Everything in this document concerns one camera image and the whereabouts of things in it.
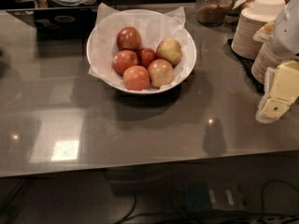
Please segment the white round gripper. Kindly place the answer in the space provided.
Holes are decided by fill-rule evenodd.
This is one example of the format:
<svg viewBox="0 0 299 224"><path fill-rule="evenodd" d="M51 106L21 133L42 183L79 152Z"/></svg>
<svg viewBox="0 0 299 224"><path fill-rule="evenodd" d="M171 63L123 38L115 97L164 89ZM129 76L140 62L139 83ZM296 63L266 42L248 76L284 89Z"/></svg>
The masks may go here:
<svg viewBox="0 0 299 224"><path fill-rule="evenodd" d="M270 41L274 52L286 59L299 59L299 0L290 0L278 14L254 35L257 42ZM281 119L299 98L299 62L287 61L276 69L268 67L256 120L272 123Z"/></svg>

